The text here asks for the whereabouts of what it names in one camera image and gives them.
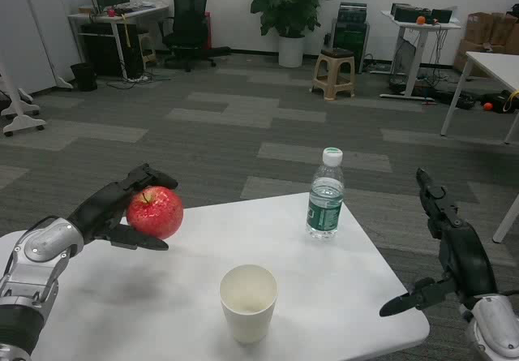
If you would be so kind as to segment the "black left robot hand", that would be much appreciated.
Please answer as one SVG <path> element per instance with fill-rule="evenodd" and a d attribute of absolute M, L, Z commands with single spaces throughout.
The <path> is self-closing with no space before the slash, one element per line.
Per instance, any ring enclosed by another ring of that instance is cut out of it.
<path fill-rule="evenodd" d="M 76 226 L 86 244 L 105 240 L 115 247 L 131 250 L 166 251 L 169 249 L 166 242 L 121 223 L 133 197 L 151 186 L 175 189 L 178 181 L 144 163 L 131 170 L 123 180 L 109 183 L 87 198 L 67 220 Z"/>

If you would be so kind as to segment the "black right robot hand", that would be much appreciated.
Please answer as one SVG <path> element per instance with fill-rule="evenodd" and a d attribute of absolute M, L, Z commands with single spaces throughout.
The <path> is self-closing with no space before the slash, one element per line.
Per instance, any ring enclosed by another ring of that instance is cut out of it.
<path fill-rule="evenodd" d="M 448 294 L 457 295 L 467 308 L 476 298 L 498 292 L 495 274 L 488 255 L 474 227 L 458 215 L 458 207 L 445 187 L 435 183 L 422 168 L 416 180 L 427 226 L 434 239 L 440 241 L 439 261 L 444 270 L 440 281 L 430 277 L 414 284 L 414 288 L 386 302 L 380 316 L 395 316 L 412 308 L 423 310 L 442 303 Z"/>

